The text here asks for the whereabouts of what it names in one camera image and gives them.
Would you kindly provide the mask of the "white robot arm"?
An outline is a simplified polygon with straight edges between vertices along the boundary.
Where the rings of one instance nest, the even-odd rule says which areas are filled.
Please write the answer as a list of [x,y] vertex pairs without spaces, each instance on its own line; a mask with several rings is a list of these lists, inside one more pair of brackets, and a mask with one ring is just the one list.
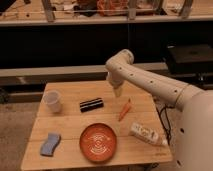
[[117,96],[125,80],[182,112],[174,171],[213,171],[213,90],[133,66],[134,55],[123,49],[106,61],[107,80]]

